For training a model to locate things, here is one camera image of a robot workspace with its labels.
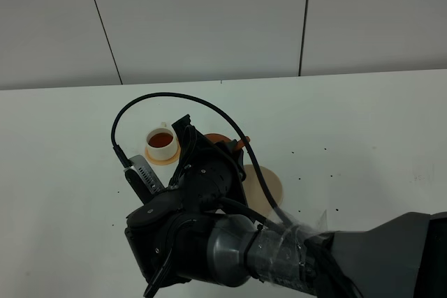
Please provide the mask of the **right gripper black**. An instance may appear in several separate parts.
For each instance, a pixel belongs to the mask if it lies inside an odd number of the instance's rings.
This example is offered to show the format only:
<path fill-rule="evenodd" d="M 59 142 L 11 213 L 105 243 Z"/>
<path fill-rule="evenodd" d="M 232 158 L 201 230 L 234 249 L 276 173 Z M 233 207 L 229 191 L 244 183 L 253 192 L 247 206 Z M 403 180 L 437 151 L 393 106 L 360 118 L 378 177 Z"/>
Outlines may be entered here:
<path fill-rule="evenodd" d="M 179 162 L 168 185 L 130 213 L 125 235 L 150 286 L 248 281 L 249 215 L 237 140 L 213 144 L 186 114 L 172 124 Z"/>

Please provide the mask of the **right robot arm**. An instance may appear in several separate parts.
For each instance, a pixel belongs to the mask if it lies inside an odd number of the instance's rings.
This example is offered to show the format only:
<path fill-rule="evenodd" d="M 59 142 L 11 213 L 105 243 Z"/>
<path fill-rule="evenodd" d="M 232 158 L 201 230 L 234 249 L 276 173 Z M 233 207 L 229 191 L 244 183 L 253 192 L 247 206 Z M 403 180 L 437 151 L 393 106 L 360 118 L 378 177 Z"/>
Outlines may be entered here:
<path fill-rule="evenodd" d="M 242 143 L 211 140 L 189 116 L 164 187 L 142 156 L 125 175 L 142 206 L 127 218 L 146 297 L 192 280 L 238 287 L 250 278 L 315 297 L 445 297 L 446 215 L 403 214 L 365 232 L 316 232 L 250 209 Z"/>

